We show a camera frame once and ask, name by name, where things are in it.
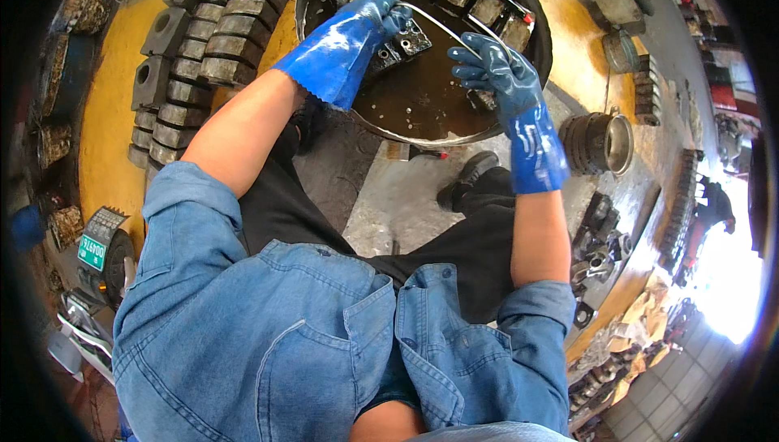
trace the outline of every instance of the worker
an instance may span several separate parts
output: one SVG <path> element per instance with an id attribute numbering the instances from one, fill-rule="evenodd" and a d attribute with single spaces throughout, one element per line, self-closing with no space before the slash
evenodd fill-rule
<path id="1" fill-rule="evenodd" d="M 569 440 L 569 172 L 519 53 L 473 33 L 481 58 L 449 50 L 463 87 L 495 92 L 511 170 L 469 161 L 439 195 L 466 218 L 419 250 L 358 257 L 295 174 L 309 127 L 290 116 L 309 92 L 351 107 L 411 17 L 397 2 L 339 9 L 154 178 L 114 323 L 139 440 Z"/>

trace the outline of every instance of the bolt hole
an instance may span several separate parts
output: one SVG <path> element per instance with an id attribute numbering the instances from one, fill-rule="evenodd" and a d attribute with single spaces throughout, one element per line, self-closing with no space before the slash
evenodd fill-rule
<path id="1" fill-rule="evenodd" d="M 162 30 L 165 29 L 166 26 L 168 26 L 168 23 L 170 22 L 170 15 L 168 13 L 165 13 L 160 18 L 157 19 L 157 22 L 154 23 L 154 31 L 159 33 Z"/>
<path id="2" fill-rule="evenodd" d="M 138 83 L 142 84 L 147 80 L 147 78 L 149 78 L 149 66 L 144 65 L 141 67 L 141 70 L 138 71 Z"/>

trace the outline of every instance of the blue denim shirt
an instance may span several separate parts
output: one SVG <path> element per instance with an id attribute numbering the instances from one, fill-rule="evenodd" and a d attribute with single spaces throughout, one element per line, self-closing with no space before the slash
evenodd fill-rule
<path id="1" fill-rule="evenodd" d="M 235 195 L 192 163 L 154 179 L 114 378 L 140 440 L 346 440 L 398 340 L 430 430 L 501 421 L 567 433 L 570 287 L 512 292 L 498 329 L 459 314 L 453 264 L 390 277 L 327 246 L 248 257 Z"/>

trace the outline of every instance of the hand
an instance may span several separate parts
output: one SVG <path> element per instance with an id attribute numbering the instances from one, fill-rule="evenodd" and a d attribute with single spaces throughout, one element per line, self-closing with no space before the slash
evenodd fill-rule
<path id="1" fill-rule="evenodd" d="M 511 140 L 514 192 L 560 190 L 570 171 L 565 150 L 549 118 L 538 73 L 514 49 L 509 65 L 505 51 L 492 38 L 466 32 L 462 39 L 481 59 L 466 48 L 450 48 L 450 58 L 463 64 L 453 67 L 452 75 L 460 78 L 465 88 L 495 93 L 498 119 Z"/>
<path id="2" fill-rule="evenodd" d="M 322 101 L 349 110 L 368 61 L 411 18 L 398 0 L 354 0 L 319 25 L 273 68 Z"/>

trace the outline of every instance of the black shoe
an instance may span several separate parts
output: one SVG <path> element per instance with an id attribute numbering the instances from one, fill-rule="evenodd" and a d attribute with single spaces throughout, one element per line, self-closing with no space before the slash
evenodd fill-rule
<path id="1" fill-rule="evenodd" d="M 465 165 L 463 166 L 460 175 L 451 184 L 447 185 L 438 195 L 435 197 L 435 201 L 445 211 L 453 211 L 454 204 L 457 203 L 462 196 L 473 188 L 473 184 L 479 177 L 487 170 L 495 168 L 500 165 L 498 155 L 495 155 L 490 151 L 479 152 L 476 155 L 471 156 Z"/>

